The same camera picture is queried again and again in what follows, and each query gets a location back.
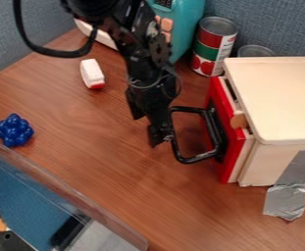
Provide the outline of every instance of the small white block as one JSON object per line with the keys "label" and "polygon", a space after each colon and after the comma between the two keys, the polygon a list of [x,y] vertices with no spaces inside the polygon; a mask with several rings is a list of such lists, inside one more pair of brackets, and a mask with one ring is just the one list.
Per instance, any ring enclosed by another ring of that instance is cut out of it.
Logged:
{"label": "small white block", "polygon": [[104,75],[95,59],[82,60],[80,63],[80,72],[87,88],[98,89],[105,85]]}

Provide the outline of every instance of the blue ball cluster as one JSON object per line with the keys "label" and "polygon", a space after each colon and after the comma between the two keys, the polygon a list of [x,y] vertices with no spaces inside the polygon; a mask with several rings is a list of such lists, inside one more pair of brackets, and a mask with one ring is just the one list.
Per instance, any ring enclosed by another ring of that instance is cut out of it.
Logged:
{"label": "blue ball cluster", "polygon": [[34,135],[34,130],[27,120],[17,114],[0,121],[0,138],[7,147],[22,146]]}

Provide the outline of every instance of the black handle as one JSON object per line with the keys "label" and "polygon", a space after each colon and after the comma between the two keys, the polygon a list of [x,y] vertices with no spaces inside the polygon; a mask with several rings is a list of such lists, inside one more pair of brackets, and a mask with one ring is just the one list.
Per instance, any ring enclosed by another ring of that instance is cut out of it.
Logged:
{"label": "black handle", "polygon": [[180,112],[180,113],[191,113],[191,114],[198,114],[204,119],[204,123],[210,133],[211,139],[213,141],[214,149],[205,153],[198,154],[194,157],[185,158],[181,155],[179,148],[178,148],[178,141],[176,132],[173,129],[173,137],[171,140],[172,148],[174,154],[178,161],[183,164],[193,164],[199,161],[203,161],[210,158],[218,157],[221,154],[223,139],[220,135],[218,126],[215,123],[215,120],[212,116],[213,111],[208,109],[200,109],[200,108],[192,108],[192,107],[183,107],[183,106],[174,106],[170,108],[170,117],[172,120],[172,113]]}

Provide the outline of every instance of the gray tape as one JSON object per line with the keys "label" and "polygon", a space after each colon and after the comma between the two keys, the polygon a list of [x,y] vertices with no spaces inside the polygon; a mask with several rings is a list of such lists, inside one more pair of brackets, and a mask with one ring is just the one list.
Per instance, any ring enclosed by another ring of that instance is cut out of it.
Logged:
{"label": "gray tape", "polygon": [[305,151],[300,151],[266,195],[264,215],[293,221],[305,212]]}

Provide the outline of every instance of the gray wall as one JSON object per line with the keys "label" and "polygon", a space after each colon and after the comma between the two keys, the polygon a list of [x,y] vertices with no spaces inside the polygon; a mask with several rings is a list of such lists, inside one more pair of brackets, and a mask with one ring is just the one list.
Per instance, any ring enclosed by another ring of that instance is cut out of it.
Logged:
{"label": "gray wall", "polygon": [[264,45],[279,55],[305,56],[305,0],[207,0],[210,15],[235,22],[235,48]]}
{"label": "gray wall", "polygon": [[[49,42],[74,26],[59,0],[24,0],[23,6],[27,34],[38,44]],[[0,0],[0,71],[28,53],[15,27],[12,0]]]}

